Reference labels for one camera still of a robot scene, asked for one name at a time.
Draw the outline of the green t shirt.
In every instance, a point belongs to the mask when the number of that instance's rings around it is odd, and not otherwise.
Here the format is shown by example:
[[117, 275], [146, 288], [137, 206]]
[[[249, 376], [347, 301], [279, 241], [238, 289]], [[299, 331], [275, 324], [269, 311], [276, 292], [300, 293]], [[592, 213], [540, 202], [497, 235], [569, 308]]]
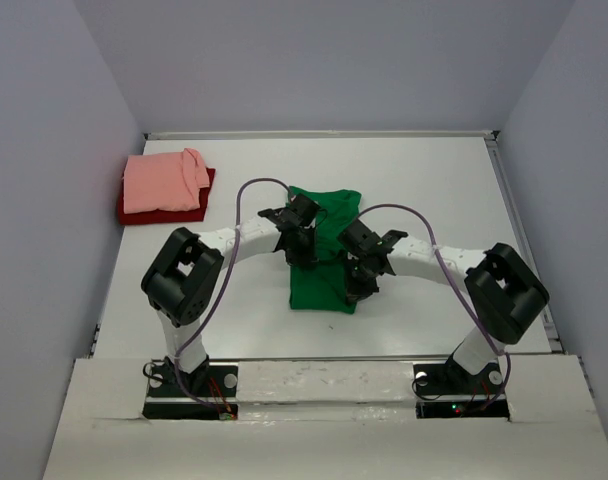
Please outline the green t shirt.
[[292, 310], [351, 315], [356, 305], [346, 299], [344, 249], [337, 237], [357, 217], [362, 194], [347, 189], [313, 192], [296, 186], [292, 186], [291, 190], [316, 202], [321, 211], [315, 222], [315, 255], [318, 262], [312, 269], [290, 268], [289, 306]]

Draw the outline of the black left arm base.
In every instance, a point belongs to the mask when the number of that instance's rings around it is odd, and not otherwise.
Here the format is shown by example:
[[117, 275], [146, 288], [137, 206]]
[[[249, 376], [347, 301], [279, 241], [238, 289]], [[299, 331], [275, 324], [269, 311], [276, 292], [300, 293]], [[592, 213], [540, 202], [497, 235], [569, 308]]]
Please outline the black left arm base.
[[147, 380], [142, 410], [149, 420], [234, 421], [238, 418], [238, 365], [212, 363], [197, 385], [177, 384], [172, 365], [150, 361], [142, 369]]

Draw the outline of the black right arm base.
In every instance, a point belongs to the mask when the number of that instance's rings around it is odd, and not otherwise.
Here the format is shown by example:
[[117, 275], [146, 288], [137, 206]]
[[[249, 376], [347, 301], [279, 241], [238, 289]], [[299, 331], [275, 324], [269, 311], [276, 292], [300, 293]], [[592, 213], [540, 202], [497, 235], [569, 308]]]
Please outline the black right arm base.
[[413, 366], [412, 392], [418, 419], [502, 418], [509, 419], [504, 378], [497, 362], [488, 364], [478, 375], [464, 372], [448, 376], [444, 363]]

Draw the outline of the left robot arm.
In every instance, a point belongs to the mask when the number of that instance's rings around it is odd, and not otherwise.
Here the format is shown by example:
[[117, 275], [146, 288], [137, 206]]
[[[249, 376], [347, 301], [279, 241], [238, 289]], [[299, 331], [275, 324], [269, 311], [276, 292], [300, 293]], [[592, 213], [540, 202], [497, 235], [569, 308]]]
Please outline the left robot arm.
[[[289, 266], [313, 268], [321, 211], [315, 201], [297, 194], [286, 206], [262, 210], [232, 228], [194, 233], [182, 227], [170, 234], [141, 282], [165, 336], [167, 372], [159, 382], [170, 381], [182, 394], [197, 397], [209, 370], [202, 331], [223, 298], [233, 267], [282, 252]], [[216, 287], [221, 292], [215, 293]]]

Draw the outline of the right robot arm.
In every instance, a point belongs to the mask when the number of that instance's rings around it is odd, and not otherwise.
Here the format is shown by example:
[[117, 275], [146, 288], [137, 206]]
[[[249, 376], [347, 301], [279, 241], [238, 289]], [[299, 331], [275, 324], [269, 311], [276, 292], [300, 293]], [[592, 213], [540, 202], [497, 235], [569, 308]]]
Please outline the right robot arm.
[[384, 275], [449, 286], [474, 328], [443, 363], [427, 365], [417, 395], [433, 399], [472, 395], [491, 383], [498, 360], [517, 344], [547, 306], [550, 295], [517, 251], [497, 243], [487, 250], [438, 246], [400, 230], [378, 235], [354, 220], [338, 236], [345, 257], [346, 298], [355, 304], [378, 292]]

